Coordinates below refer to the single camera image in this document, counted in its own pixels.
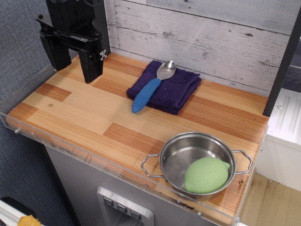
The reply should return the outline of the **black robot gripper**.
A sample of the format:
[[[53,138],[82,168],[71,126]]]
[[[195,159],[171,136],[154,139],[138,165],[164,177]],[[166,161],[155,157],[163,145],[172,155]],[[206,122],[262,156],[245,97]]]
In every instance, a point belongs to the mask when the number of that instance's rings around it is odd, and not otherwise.
[[[103,35],[93,26],[93,0],[47,0],[48,14],[39,14],[40,39],[56,71],[71,64],[69,49],[79,53],[85,83],[103,73]]]

